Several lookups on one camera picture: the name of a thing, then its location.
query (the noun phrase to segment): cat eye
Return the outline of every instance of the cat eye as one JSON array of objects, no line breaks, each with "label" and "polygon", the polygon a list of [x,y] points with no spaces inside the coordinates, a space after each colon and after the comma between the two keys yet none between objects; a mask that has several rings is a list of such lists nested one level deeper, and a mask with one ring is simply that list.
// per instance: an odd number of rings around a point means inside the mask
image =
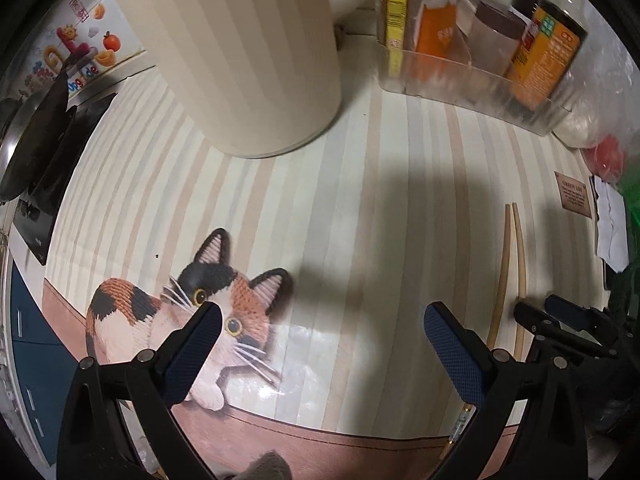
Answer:
[{"label": "cat eye", "polygon": [[200,306],[207,300],[207,293],[203,288],[199,288],[193,293],[193,304]]},{"label": "cat eye", "polygon": [[235,317],[230,317],[229,319],[226,320],[225,330],[228,332],[229,335],[236,337],[237,335],[240,335],[240,333],[242,332],[242,323],[240,323],[239,319],[236,319]]}]

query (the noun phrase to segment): cat paw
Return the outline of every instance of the cat paw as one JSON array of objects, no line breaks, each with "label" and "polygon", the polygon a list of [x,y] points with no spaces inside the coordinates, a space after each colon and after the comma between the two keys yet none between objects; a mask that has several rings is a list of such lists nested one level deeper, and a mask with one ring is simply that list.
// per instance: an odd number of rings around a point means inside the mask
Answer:
[{"label": "cat paw", "polygon": [[194,384],[190,391],[190,395],[193,397],[193,400],[195,400],[205,410],[217,412],[225,405],[225,396],[217,384],[200,384],[198,386]]}]

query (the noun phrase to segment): cat illustration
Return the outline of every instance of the cat illustration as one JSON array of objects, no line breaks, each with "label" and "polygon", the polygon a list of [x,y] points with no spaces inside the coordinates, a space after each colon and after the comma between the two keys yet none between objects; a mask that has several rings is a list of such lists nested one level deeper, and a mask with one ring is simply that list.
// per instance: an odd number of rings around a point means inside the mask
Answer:
[{"label": "cat illustration", "polygon": [[228,265],[229,236],[216,229],[177,280],[160,298],[119,278],[103,282],[86,314],[86,348],[101,364],[129,361],[142,349],[157,349],[182,328],[205,301],[220,306],[223,330],[186,400],[220,410],[225,397],[218,386],[225,368],[249,367],[276,386],[279,374],[266,362],[265,345],[274,309],[289,295],[292,280],[284,269],[271,269],[249,280]]}]

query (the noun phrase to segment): ribbed container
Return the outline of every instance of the ribbed container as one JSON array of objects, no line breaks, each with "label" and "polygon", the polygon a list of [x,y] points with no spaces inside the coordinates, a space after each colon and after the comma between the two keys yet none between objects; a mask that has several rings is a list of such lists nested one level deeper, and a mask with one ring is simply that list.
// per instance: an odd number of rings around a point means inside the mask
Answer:
[{"label": "ribbed container", "polygon": [[340,106],[328,0],[117,0],[213,146],[277,155],[321,133]]}]

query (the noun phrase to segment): gas stove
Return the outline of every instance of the gas stove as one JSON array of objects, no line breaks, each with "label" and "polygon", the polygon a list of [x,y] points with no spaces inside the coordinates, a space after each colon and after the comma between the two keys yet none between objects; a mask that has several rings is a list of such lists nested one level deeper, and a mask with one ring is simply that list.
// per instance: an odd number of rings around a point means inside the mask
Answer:
[{"label": "gas stove", "polygon": [[18,199],[14,225],[41,264],[46,264],[53,227],[71,175],[80,160],[89,137],[109,108],[115,94],[86,107],[71,107],[69,126],[49,165]]}]

